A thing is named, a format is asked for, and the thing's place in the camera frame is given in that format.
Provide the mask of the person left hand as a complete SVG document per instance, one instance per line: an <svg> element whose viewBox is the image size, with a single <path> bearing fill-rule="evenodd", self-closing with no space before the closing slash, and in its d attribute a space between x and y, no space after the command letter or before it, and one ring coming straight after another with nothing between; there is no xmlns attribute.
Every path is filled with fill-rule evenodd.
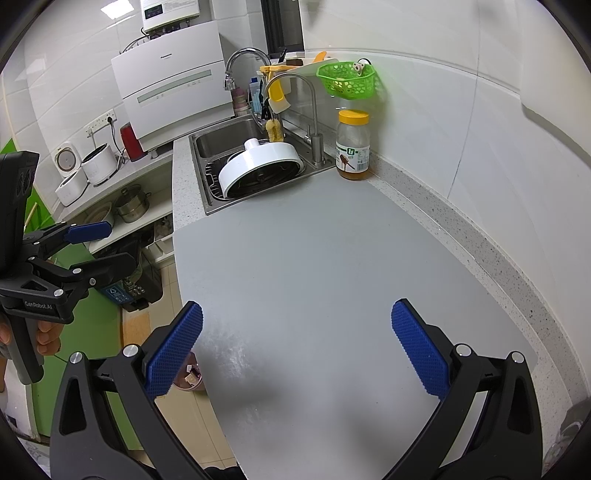
<svg viewBox="0 0 591 480"><path fill-rule="evenodd" d="M47 321L39 321L36 331L36 349L43 356L50 356L58 353L61 349L60 336L63 325ZM12 334L6 320L1 321L1 342L9 345Z"/></svg>

